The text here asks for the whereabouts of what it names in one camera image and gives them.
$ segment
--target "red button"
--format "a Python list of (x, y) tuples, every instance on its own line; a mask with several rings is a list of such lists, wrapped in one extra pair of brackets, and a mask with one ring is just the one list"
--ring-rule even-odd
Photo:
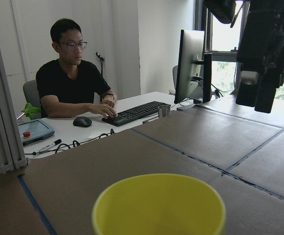
[(23, 137), (29, 138), (31, 136), (31, 133), (29, 131), (26, 131), (23, 133)]

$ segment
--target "gray office chair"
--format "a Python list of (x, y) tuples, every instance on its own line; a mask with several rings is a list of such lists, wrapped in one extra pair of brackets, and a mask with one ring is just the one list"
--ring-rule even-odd
[[(176, 88), (177, 65), (172, 68), (173, 84)], [(175, 95), (175, 89), (170, 89), (169, 94)]]
[[(38, 92), (38, 87), (36, 84), (36, 80), (31, 80), (24, 83), (23, 87), (24, 97), (27, 103), (32, 104), (32, 106), (40, 108), (40, 96)], [(33, 114), (34, 119), (41, 118), (41, 114)]]

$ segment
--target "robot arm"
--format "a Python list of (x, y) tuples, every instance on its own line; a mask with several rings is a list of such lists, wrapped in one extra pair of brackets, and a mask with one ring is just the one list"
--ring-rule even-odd
[[(246, 27), (237, 53), (241, 63), (241, 82), (237, 104), (255, 107), (256, 111), (270, 113), (276, 88), (284, 82), (284, 0), (249, 0)], [(235, 0), (205, 0), (217, 17), (233, 20)]]

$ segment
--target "short black hair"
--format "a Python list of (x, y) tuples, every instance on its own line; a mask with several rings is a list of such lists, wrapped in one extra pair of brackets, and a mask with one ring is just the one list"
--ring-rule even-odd
[(52, 41), (58, 43), (62, 37), (62, 33), (67, 32), (68, 29), (77, 29), (81, 32), (80, 26), (73, 20), (62, 18), (57, 20), (50, 29), (50, 37)]

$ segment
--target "black cable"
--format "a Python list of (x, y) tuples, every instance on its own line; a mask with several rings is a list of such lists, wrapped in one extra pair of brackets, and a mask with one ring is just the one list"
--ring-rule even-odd
[(186, 105), (183, 105), (181, 104), (182, 102), (185, 102), (185, 101), (188, 101), (188, 100), (194, 100), (194, 98), (185, 98), (184, 100), (182, 100), (181, 102), (179, 102), (179, 105), (181, 106), (186, 106)]
[(235, 90), (235, 86), (236, 86), (235, 82), (236, 82), (236, 72), (237, 72), (237, 70), (238, 70), (238, 64), (237, 64), (237, 62), (236, 62), (236, 63), (235, 63), (235, 70), (234, 70), (234, 77), (233, 77), (234, 90)]
[(202, 89), (202, 91), (204, 91), (204, 88), (201, 86), (201, 84), (199, 82), (197, 82), (200, 86), (200, 88)]
[[(203, 78), (199, 78), (199, 80), (197, 79), (197, 80), (195, 80), (196, 82), (198, 82), (198, 81), (200, 81), (200, 80), (204, 80)], [(217, 88), (217, 87), (215, 87), (212, 83), (211, 83), (211, 85), (216, 89), (216, 91), (217, 91), (217, 93), (219, 92), (219, 94), (223, 97), (223, 95), (222, 95), (222, 93), (220, 92), (220, 90)]]
[(171, 106), (170, 108), (173, 108), (175, 105), (177, 105), (177, 104), (174, 104), (173, 106)]
[(95, 55), (98, 57), (99, 61), (101, 62), (101, 75), (103, 76), (103, 62), (105, 59), (98, 53), (96, 53)]
[(113, 134), (115, 134), (115, 131), (113, 130), (113, 129), (111, 129), (110, 130), (110, 132), (109, 133), (102, 133), (102, 134), (100, 134), (99, 136), (97, 136), (97, 137), (95, 137), (95, 138), (92, 138), (92, 139), (90, 139), (90, 140), (87, 140), (87, 141), (83, 141), (83, 142), (78, 142), (78, 141), (76, 141), (76, 140), (74, 140), (73, 142), (72, 142), (72, 144), (66, 144), (66, 143), (62, 143), (62, 144), (60, 144), (56, 149), (53, 149), (53, 150), (45, 150), (45, 151), (42, 151), (42, 152), (38, 152), (38, 153), (36, 153), (36, 152), (33, 152), (33, 153), (25, 153), (25, 155), (38, 155), (38, 154), (43, 154), (43, 153), (49, 153), (49, 152), (55, 152), (55, 153), (57, 153), (59, 150), (64, 150), (63, 148), (65, 148), (65, 147), (68, 147), (68, 149), (70, 149), (71, 148), (71, 146), (72, 147), (77, 147), (77, 146), (79, 146), (79, 145), (81, 145), (81, 144), (83, 144), (83, 143), (86, 143), (86, 142), (90, 142), (90, 141), (93, 141), (93, 140), (95, 140), (95, 139), (100, 139), (101, 137), (103, 137), (103, 136), (109, 136), (109, 135), (113, 135)]

